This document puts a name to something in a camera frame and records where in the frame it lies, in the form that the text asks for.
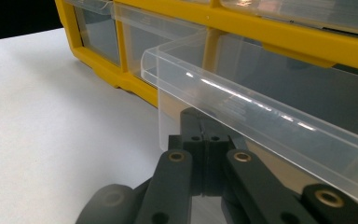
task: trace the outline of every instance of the drawer lip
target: drawer lip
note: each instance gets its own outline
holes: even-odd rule
[[[358,34],[358,1],[220,0],[223,7],[277,21]]]
[[[110,0],[65,0],[66,3],[100,15],[111,15],[113,1]]]
[[[159,35],[170,40],[175,40],[205,30],[205,27],[189,21],[182,21],[175,18],[159,15],[157,13],[142,10],[136,7],[115,3],[112,16],[115,20],[121,21],[130,26],[142,29],[149,33]],[[180,27],[184,32],[174,34],[166,29],[170,26]]]
[[[358,135],[167,53],[181,46],[197,45],[202,39],[205,40],[205,35],[193,35],[148,49],[142,59],[142,77],[157,86],[160,93],[168,93],[172,98],[196,107],[358,200]],[[248,110],[239,105],[246,105]],[[161,111],[163,107],[159,105],[160,114],[164,113]],[[250,118],[259,120],[251,123],[248,122]],[[273,127],[272,123],[280,130],[276,136],[269,135],[268,128]],[[290,139],[290,133],[296,134],[296,141],[292,141],[293,137]],[[335,147],[326,152],[320,150],[327,146]],[[345,163],[345,168],[338,170],[337,167],[342,165],[345,158],[356,160],[348,165]]]

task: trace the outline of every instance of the transparent drawer front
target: transparent drawer front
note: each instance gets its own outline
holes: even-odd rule
[[[277,20],[358,34],[358,0],[221,0],[221,3]]]
[[[115,4],[115,18],[123,22],[127,64],[130,72],[138,77],[141,76],[141,58],[146,49],[204,30],[197,24],[122,4]]]
[[[214,66],[208,64],[210,58],[205,61],[200,54],[211,47],[205,45],[206,35],[194,35],[145,52],[143,77],[159,89],[162,149],[167,149],[168,135],[178,134],[180,130],[180,111],[190,106],[196,107],[240,133],[246,142],[268,149],[358,199],[358,134],[271,98],[291,99],[285,95],[285,90],[293,85],[292,88],[299,90],[295,88],[289,91],[301,96],[291,99],[294,102],[301,103],[301,99],[304,99],[314,106],[328,106],[330,101],[341,99],[340,94],[347,94],[338,91],[354,90],[331,88],[342,83],[341,87],[353,85],[358,90],[358,76],[292,61],[237,36],[219,35],[212,38],[219,38],[215,46],[217,54],[212,60]],[[212,72],[202,67],[209,67]],[[303,98],[305,96],[302,94],[312,86],[326,94],[327,100],[315,98],[312,102]],[[338,95],[338,98],[328,98],[334,95]]]
[[[113,2],[106,0],[66,0],[66,2],[75,6],[83,46],[120,65],[116,24],[111,16]]]

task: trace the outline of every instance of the black background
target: black background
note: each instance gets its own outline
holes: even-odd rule
[[[0,0],[0,38],[60,27],[54,0]]]

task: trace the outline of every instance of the table surface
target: table surface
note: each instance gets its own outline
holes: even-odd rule
[[[98,78],[63,29],[0,40],[0,223],[75,223],[95,191],[135,188],[161,153],[157,109]]]

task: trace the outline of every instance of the yellow plastic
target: yellow plastic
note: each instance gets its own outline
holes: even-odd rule
[[[127,73],[125,48],[123,42],[122,25],[117,21],[117,42],[121,60],[121,67],[107,61],[101,55],[84,48],[77,28],[74,7],[63,0],[55,0],[62,26],[65,29],[68,43],[73,54],[83,63],[93,69],[95,74],[115,88],[131,91],[151,105],[157,106],[157,90],[141,79]]]
[[[218,55],[216,53],[218,51],[217,49],[217,42],[219,41],[220,35],[225,35],[226,32],[222,31],[214,31],[213,35],[211,35],[211,30],[208,33],[208,36],[205,41],[205,51],[203,56],[203,62],[202,62],[202,68],[214,73],[215,71],[215,55]]]
[[[287,56],[287,57],[290,57],[293,59],[297,59],[297,60],[300,60],[305,63],[312,63],[315,65],[321,66],[323,68],[329,68],[336,64],[334,62],[323,60],[323,59],[320,59],[317,57],[312,57],[312,56],[309,56],[306,54],[297,53],[297,52],[291,51],[289,49],[283,49],[283,48],[272,46],[269,44],[263,44],[263,49],[266,49],[266,50],[269,50],[269,51],[272,51],[275,53],[279,53],[281,55],[284,55],[284,56]]]

